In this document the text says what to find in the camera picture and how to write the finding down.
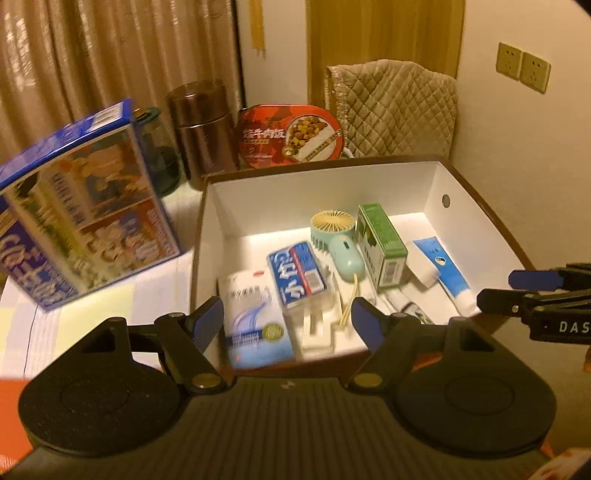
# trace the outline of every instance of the screw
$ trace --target screw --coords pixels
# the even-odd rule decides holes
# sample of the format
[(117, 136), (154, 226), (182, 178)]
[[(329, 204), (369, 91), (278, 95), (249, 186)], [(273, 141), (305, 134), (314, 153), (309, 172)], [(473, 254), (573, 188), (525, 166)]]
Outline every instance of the screw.
[(359, 374), (353, 381), (361, 388), (376, 388), (382, 384), (382, 377), (378, 374)]
[(195, 375), (191, 382), (197, 388), (215, 388), (222, 379), (216, 374), (199, 374)]

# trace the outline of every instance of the red stripe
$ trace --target red stripe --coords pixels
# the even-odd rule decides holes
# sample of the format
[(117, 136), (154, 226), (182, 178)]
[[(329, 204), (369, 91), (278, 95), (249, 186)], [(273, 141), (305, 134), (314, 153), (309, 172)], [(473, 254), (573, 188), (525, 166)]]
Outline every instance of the red stripe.
[(302, 270), (300, 259), (297, 258), (296, 251), (293, 248), (290, 248), (290, 255), (294, 259), (295, 268), (297, 269), (298, 275), (300, 276), (301, 281), (304, 284), (304, 290), (306, 291), (306, 295), (312, 295), (312, 291), (310, 290), (310, 286), (308, 285), (308, 281), (306, 280), (306, 276), (304, 275), (304, 271)]

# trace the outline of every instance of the brown curtain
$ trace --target brown curtain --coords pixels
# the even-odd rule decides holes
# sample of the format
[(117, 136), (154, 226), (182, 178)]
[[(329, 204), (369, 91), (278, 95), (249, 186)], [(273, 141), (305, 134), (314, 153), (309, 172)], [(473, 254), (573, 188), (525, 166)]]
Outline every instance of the brown curtain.
[(0, 163), (63, 125), (220, 78), (241, 107), (232, 0), (0, 0)]

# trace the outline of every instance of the green and white medicine box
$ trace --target green and white medicine box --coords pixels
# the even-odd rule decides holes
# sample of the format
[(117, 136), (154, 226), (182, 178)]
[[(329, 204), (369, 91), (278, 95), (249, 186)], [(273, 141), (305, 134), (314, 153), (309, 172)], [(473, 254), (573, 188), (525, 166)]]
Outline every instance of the green and white medicine box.
[(379, 203), (359, 205), (355, 233), (376, 288), (397, 286), (408, 251)]

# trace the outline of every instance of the large blue box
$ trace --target large blue box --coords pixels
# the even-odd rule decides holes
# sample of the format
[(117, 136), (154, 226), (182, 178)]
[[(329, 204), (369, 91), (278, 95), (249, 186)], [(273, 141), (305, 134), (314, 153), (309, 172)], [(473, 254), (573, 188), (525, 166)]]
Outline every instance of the large blue box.
[(53, 309), (178, 256), (130, 100), (0, 167), (0, 264)]

